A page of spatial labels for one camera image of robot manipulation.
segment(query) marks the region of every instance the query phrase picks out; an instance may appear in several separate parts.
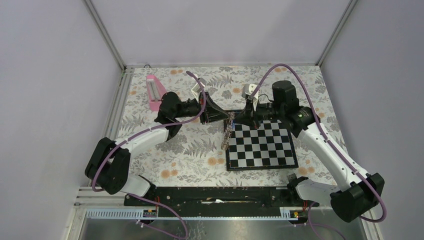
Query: chain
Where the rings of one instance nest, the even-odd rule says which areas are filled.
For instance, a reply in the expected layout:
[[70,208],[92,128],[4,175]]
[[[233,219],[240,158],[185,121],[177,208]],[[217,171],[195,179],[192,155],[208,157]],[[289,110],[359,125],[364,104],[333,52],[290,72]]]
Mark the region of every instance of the chain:
[[224,139],[221,144],[221,149],[226,151],[228,149],[228,142],[231,138],[231,133],[233,132],[233,120],[235,113],[233,111],[229,112],[229,119],[226,121],[226,128],[224,132]]

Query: fern pattern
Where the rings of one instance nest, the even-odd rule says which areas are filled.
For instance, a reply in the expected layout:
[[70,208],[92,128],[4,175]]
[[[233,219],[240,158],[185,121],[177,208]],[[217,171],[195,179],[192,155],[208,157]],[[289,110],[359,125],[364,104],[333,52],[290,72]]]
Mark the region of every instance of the fern pattern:
[[[222,67],[160,67],[136,68],[132,76],[128,97],[120,122],[118,136],[127,138],[150,126],[158,113],[148,105],[146,76],[155,75],[167,91],[178,94],[182,101],[193,98],[190,89],[194,81],[186,71],[198,74],[207,82],[205,90],[221,108],[242,109],[246,101],[241,97],[245,83],[257,84],[268,71],[268,66]],[[312,97],[316,112],[337,143],[346,149],[339,124],[331,105],[325,82],[319,67],[295,66]],[[301,86],[284,67],[271,72],[263,83],[260,94],[273,98],[271,85],[275,81],[288,80],[296,87],[302,105],[307,105]],[[157,186],[232,187],[232,186],[285,186],[287,175],[295,173],[320,183],[333,184],[334,180],[325,166],[309,148],[293,138],[299,168],[227,171],[226,153],[221,150],[224,135],[222,121],[201,124],[198,120],[181,127],[171,140],[158,144],[136,156],[129,171],[143,175]]]

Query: checkerboard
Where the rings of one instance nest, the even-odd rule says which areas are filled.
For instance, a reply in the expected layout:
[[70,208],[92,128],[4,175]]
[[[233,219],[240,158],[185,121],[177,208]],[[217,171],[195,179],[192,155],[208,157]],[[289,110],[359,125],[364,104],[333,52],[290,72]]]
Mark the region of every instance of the checkerboard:
[[263,121],[258,129],[234,124],[226,166],[228,171],[299,167],[292,135],[276,120]]

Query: table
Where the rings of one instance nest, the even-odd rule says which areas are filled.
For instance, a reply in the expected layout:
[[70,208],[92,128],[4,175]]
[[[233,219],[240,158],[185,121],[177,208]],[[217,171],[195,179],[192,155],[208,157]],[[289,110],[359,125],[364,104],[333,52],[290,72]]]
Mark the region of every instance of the table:
[[[146,76],[155,75],[167,91],[175,92],[182,101],[193,98],[195,81],[191,71],[207,81],[205,90],[213,101],[225,110],[242,109],[245,100],[241,91],[245,83],[258,83],[271,66],[226,67],[161,67],[136,68],[122,115],[118,137],[129,137],[153,123],[157,112],[149,108]],[[295,66],[313,106],[332,137],[346,150],[327,88],[318,66]],[[305,94],[293,74],[285,67],[276,68],[263,83],[260,93],[272,99],[272,83],[288,80],[296,87],[301,105],[308,105]],[[267,102],[265,96],[260,98]],[[307,146],[293,137],[299,168],[227,171],[225,152],[221,150],[224,136],[223,121],[202,125],[199,119],[185,124],[171,140],[158,144],[136,156],[129,171],[142,175],[161,187],[216,186],[285,186],[287,176],[295,173],[313,181],[333,184],[333,177]]]

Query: metal beam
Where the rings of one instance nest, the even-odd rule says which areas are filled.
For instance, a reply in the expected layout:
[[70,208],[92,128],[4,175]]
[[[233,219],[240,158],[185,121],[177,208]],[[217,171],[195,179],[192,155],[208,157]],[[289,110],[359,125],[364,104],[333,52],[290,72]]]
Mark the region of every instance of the metal beam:
[[106,30],[105,25],[103,24],[102,20],[100,19],[99,14],[97,13],[96,8],[93,5],[93,2],[91,0],[83,0],[85,3],[85,6],[87,7],[88,12],[90,13],[91,17],[94,20],[95,25],[97,26],[98,31],[100,32],[101,36],[103,37],[104,41],[106,42],[107,47],[109,48],[110,52],[113,55],[113,58],[115,59],[116,63],[119,65],[120,69],[122,71],[125,70],[125,62],[122,60],[121,55],[119,54],[116,46],[114,45],[114,42],[111,39],[111,36],[109,35],[108,31]]
[[333,47],[334,42],[336,41],[337,37],[340,34],[340,31],[345,26],[349,16],[351,15],[352,11],[354,10],[355,6],[359,0],[350,0],[349,4],[347,5],[346,9],[343,12],[343,15],[341,16],[340,20],[338,21],[337,26],[335,27],[334,31],[331,34],[330,39],[327,42],[327,45],[325,45],[324,51],[321,53],[321,56],[319,57],[318,61],[315,65],[321,67],[323,65],[324,60],[326,59],[327,55],[329,54],[329,51]]

